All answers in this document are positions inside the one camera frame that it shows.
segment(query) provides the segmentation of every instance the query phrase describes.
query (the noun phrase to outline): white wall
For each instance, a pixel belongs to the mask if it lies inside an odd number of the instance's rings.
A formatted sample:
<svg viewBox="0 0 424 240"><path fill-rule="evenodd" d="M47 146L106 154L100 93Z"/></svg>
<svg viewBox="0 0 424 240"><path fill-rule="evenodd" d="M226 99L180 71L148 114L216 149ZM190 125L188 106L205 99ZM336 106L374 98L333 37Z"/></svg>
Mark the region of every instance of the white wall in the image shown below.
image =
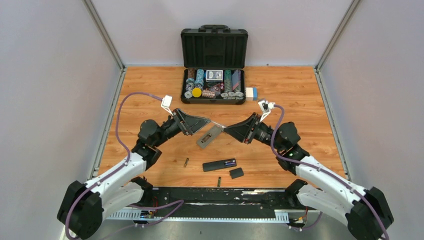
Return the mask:
<svg viewBox="0 0 424 240"><path fill-rule="evenodd" d="M383 190L396 240L424 235L423 12L362 1L322 70L349 172Z"/></svg>
<svg viewBox="0 0 424 240"><path fill-rule="evenodd" d="M54 240L119 70L81 0L0 0L0 239Z"/></svg>
<svg viewBox="0 0 424 240"><path fill-rule="evenodd" d="M182 65L180 33L225 24L249 33L246 65L318 63L351 0L93 0L126 65Z"/></svg>

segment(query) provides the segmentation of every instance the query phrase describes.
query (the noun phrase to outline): gray floor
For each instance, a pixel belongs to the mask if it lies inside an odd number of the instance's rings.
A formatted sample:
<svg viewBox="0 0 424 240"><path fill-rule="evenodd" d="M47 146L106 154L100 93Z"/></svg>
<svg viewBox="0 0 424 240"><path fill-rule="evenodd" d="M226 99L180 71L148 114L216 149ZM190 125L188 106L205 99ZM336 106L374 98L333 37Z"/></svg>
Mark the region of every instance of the gray floor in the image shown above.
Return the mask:
<svg viewBox="0 0 424 240"><path fill-rule="evenodd" d="M311 224L316 213L308 215ZM99 240L131 221L106 220L89 240ZM346 226L324 215L315 228L303 232L279 223L221 223L165 221L146 228L126 229L108 240L355 240Z"/></svg>

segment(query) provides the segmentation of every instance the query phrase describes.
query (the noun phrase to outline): perforated metal strip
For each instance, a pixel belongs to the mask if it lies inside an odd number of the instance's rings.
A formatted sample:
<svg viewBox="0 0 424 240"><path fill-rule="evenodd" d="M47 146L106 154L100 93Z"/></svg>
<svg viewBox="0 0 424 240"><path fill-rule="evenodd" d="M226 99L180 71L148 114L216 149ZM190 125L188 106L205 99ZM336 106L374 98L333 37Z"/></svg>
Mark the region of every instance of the perforated metal strip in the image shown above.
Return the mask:
<svg viewBox="0 0 424 240"><path fill-rule="evenodd" d="M146 220L157 221L161 217L145 218L142 216L142 210L136 208L123 208L107 219L110 220ZM274 218L220 218L220 217L168 217L165 221L174 222L219 222L219 223L289 223L289 214L281 210L275 210Z"/></svg>

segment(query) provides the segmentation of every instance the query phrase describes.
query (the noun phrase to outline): wood grain surface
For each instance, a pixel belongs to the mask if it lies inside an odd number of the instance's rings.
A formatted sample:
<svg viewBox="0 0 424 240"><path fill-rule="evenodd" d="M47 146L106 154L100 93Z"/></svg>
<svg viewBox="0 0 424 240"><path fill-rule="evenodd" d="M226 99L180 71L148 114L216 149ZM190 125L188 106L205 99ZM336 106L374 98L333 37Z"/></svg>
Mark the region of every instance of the wood grain surface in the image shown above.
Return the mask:
<svg viewBox="0 0 424 240"><path fill-rule="evenodd" d="M344 176L344 171L312 67L246 67L247 87L256 87L259 98L266 98L285 108L283 122L295 123L302 138L300 146L318 161ZM203 116L223 125L232 125L247 119L261 110L256 101L242 105L184 104L180 100L184 67L129 67L122 85L118 103L132 92L148 92L159 97L173 97L171 109L180 108L189 115ZM115 138L117 109L113 117L99 173L104 173L125 156L125 149ZM281 112L275 108L264 120L273 128ZM122 107L118 134L131 149L137 140L140 124L153 119L159 125L168 117L161 103L151 97L134 95ZM221 177L221 187L285 188L297 177L280 168L269 146L256 140L249 145L240 143L221 133L205 149L196 141L211 127L205 126L193 136L182 133L168 140L159 149L162 156L141 176L153 186L163 187L216 187ZM189 158L187 167L183 167ZM236 158L244 176L231 179L226 168L203 172L202 164Z"/></svg>

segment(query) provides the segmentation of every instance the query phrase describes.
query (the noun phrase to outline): open case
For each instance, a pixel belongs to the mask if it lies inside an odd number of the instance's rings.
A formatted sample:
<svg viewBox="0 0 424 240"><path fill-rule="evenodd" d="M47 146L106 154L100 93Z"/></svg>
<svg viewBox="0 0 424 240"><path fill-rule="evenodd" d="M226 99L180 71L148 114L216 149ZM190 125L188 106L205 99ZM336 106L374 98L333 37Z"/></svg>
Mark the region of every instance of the open case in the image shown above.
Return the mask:
<svg viewBox="0 0 424 240"><path fill-rule="evenodd" d="M244 29L230 29L226 25L203 25L200 28L186 28L181 32L184 67L202 70L240 70L242 99L190 97L187 98L186 79L189 70L184 70L181 101L185 104L243 104L246 101L245 67L248 32Z"/></svg>

